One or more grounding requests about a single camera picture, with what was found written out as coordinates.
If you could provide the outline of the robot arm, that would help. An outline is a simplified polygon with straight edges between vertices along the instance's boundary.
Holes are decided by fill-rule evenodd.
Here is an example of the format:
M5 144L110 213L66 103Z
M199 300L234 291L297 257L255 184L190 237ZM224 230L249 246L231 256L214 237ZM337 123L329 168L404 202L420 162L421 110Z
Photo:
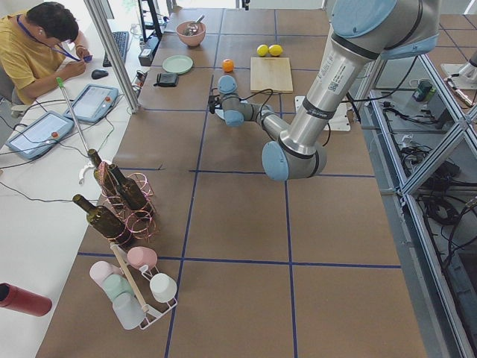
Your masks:
M440 1L337 1L331 13L329 49L320 71L291 123L263 104L244 103L236 80L225 75L209 111L223 111L224 122L238 127L255 122L271 141L262 149L262 166L272 180L310 178L326 165L318 137L335 115L363 67L383 60L416 57L437 45Z

